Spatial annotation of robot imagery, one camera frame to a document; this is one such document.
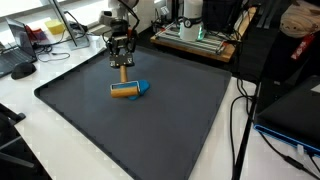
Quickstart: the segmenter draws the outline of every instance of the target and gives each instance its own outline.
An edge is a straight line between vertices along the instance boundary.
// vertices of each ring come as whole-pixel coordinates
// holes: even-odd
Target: laptop
[[[320,77],[312,76],[255,116],[254,129],[320,155]]]
[[[6,18],[6,21],[14,36],[17,48],[0,55],[0,78],[10,74],[17,64],[33,63],[37,60],[26,26],[13,19]]]

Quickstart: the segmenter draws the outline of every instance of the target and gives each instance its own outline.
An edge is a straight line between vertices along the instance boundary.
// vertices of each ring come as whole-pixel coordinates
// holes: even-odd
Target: blue object
[[[139,96],[143,96],[143,94],[150,88],[150,84],[146,80],[139,80],[140,92],[138,96],[129,96],[130,100],[136,100]]]

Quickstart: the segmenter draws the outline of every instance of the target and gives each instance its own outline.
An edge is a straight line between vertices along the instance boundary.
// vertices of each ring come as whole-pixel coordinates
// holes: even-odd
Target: black mat
[[[133,178],[188,179],[231,74],[139,47],[128,77],[151,87],[135,101],[113,99],[109,85],[120,75],[108,56],[89,59],[36,89],[36,96]]]

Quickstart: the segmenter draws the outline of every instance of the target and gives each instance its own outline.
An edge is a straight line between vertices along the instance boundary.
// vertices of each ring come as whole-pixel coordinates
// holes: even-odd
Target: keyboard
[[[12,72],[13,68],[22,62],[32,62],[32,57],[20,49],[0,55],[0,77]]]

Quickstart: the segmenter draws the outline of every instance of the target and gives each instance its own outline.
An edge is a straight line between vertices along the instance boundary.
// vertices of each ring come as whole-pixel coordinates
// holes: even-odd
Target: white table
[[[304,155],[304,161],[299,160],[299,154],[295,148],[283,142],[267,137],[269,142],[281,153],[289,155],[298,160],[306,167],[310,167],[318,176],[319,173],[307,155]],[[320,159],[314,158],[320,165]],[[245,160],[241,173],[241,180],[314,180],[313,177],[303,171],[299,171],[290,164],[282,160],[260,134],[251,128]]]
[[[132,179],[68,121],[33,94],[40,85],[95,55],[102,48],[101,44],[103,45],[99,41],[92,41],[89,48],[69,52],[71,57],[65,61],[38,61],[35,63],[37,71],[24,79],[12,80],[10,76],[0,79],[1,103],[27,116],[15,127],[54,180]],[[68,49],[61,44],[54,51],[66,52]],[[245,82],[244,87],[249,94],[255,91],[252,83]],[[231,102],[239,95],[236,79],[232,78],[190,179],[231,179],[229,110]],[[247,122],[244,99],[235,104],[233,116],[234,142],[238,152]]]

